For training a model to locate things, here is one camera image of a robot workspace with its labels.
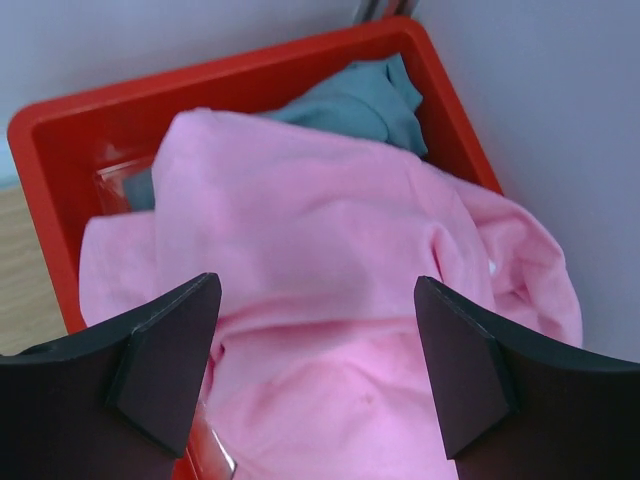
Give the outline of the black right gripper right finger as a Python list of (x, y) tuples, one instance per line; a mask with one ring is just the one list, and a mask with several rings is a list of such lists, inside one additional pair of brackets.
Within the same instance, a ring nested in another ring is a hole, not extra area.
[(551, 339), (430, 277), (417, 324), (462, 479), (635, 479), (639, 367)]

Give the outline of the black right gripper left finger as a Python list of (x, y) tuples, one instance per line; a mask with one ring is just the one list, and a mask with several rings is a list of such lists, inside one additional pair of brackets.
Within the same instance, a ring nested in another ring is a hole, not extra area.
[(5, 479), (168, 479), (186, 452), (219, 307), (202, 274), (1, 360)]

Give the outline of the pink t shirt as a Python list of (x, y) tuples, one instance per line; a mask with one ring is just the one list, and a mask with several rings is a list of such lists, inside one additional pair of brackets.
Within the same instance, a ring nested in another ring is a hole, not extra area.
[(577, 346), (564, 254), (526, 210), (392, 146), (257, 116), (177, 115), (155, 207), (85, 230), (94, 325), (222, 284), (201, 396), (240, 479), (452, 479), (413, 292), (433, 277)]

